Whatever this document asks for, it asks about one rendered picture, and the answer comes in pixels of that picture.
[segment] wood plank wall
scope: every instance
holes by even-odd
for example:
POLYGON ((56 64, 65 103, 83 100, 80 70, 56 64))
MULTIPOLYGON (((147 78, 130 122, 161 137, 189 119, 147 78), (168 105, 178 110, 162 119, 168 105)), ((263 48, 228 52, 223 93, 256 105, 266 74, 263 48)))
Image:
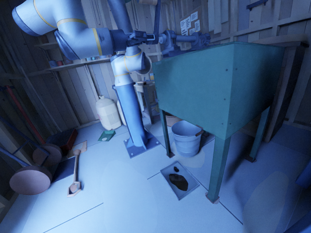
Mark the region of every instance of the wood plank wall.
MULTIPOLYGON (((28 82, 23 77, 20 67, 26 74, 38 72, 49 68, 48 59, 62 60, 63 54, 58 48, 47 50, 46 53, 38 47, 35 48, 34 45, 41 43, 40 38, 24 33, 14 23, 12 9, 22 2, 23 0, 0 1, 0 85, 9 84, 15 87, 15 94, 44 139, 60 131, 81 127, 97 120, 95 102, 98 95, 105 95, 117 101, 111 88, 114 75, 110 63, 85 65, 55 74, 31 76, 28 82)), ((246 6, 253 2, 255 0, 162 0, 160 32, 170 29, 180 34, 180 20, 200 7, 201 32, 211 35, 211 44, 230 41, 253 42, 270 36, 297 33, 306 33, 310 38, 311 0, 269 0, 265 6, 261 4, 252 11, 247 10, 246 6)), ((117 29, 107 0, 82 0, 82 5, 89 27, 117 29)), ((126 7, 134 30, 153 32, 155 6, 138 4, 133 0, 127 3, 126 7)), ((49 42, 55 42, 53 32, 48 33, 47 37, 49 42)), ((189 44, 186 43, 182 43, 181 46, 184 50, 189 48, 189 44)), ((160 45, 141 45, 140 48, 150 56, 152 62, 162 59, 160 45)), ((286 116, 288 122, 308 127, 311 127, 310 61, 311 51, 306 49, 286 116)), ((135 72, 132 72, 131 76, 135 82, 149 78, 135 72)), ((0 112, 23 133, 36 140, 36 136, 28 124, 25 124, 18 110, 12 107, 12 100, 6 100, 5 103, 1 101, 0 112)), ((22 138, 18 138, 17 135, 16 137, 18 143, 22 142, 22 138)), ((32 148, 25 150, 31 157, 32 148)))

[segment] bucket handle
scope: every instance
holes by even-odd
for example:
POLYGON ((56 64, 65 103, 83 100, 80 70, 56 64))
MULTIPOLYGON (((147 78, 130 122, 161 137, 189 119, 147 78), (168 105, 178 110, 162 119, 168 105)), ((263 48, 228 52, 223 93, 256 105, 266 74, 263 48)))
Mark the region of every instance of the bucket handle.
POLYGON ((197 137, 197 136, 201 135, 202 133, 204 133, 203 129, 200 132, 198 132, 195 136, 197 137))

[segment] shovel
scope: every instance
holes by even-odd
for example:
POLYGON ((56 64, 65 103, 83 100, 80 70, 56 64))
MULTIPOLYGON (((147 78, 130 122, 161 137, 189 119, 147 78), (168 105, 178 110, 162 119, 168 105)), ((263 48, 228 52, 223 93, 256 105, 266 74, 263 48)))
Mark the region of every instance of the shovel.
POLYGON ((74 161, 74 172, 73 172, 73 183, 68 188, 67 197, 74 197, 81 191, 81 182, 77 181, 78 177, 78 163, 80 153, 83 153, 87 150, 87 141, 79 143, 76 146, 73 146, 72 150, 68 153, 67 157, 75 156, 74 161))

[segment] green dustpan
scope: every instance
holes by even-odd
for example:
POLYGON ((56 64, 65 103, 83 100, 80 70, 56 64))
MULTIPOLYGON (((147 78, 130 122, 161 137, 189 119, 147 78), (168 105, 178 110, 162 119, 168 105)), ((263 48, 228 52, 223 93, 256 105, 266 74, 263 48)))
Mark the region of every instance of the green dustpan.
POLYGON ((99 142, 107 142, 109 141, 114 135, 116 134, 116 132, 114 130, 111 131, 104 131, 102 133, 102 135, 100 136, 100 138, 98 139, 99 142))

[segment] white plastic jug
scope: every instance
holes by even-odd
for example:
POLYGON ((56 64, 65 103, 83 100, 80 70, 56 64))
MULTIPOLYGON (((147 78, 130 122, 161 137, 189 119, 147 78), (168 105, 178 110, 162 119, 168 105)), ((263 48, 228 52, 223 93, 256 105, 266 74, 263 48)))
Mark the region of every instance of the white plastic jug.
POLYGON ((102 126, 106 130, 114 130, 122 125, 116 104, 105 96, 99 96, 96 111, 102 126))
POLYGON ((123 115, 123 112, 122 112, 121 105, 120 105, 119 101, 117 102, 117 106, 118 106, 118 111, 119 111, 119 114, 120 114, 121 121, 122 121, 123 125, 126 125, 126 122, 125 122, 125 119, 124 119, 124 115, 123 115))

